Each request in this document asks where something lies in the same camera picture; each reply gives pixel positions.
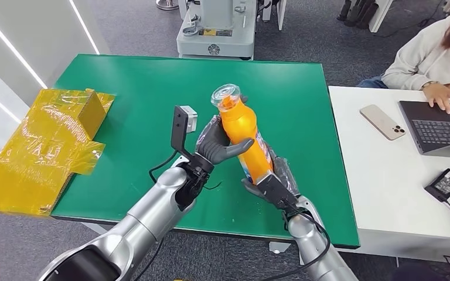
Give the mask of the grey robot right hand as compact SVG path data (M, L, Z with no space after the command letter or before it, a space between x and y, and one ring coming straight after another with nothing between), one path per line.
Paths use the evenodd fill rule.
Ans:
M284 185L284 187L296 198L300 196L300 192L298 189L297 182L295 180L295 177L293 176L291 169L289 167L289 164L284 157L278 156L274 150L270 147L270 145L267 145L268 152L270 156L272 157L272 163L274 168L275 175L280 179L281 183ZM252 184L251 181L248 179L242 179L241 180L242 185L244 188L251 194L267 201L271 202L262 191L260 191L257 186Z

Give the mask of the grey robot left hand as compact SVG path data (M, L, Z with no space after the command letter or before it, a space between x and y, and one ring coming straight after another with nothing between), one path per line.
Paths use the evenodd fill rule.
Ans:
M221 117L214 115L197 138L195 152L211 164L217 165L245 153L253 144L252 138L232 144L223 128Z

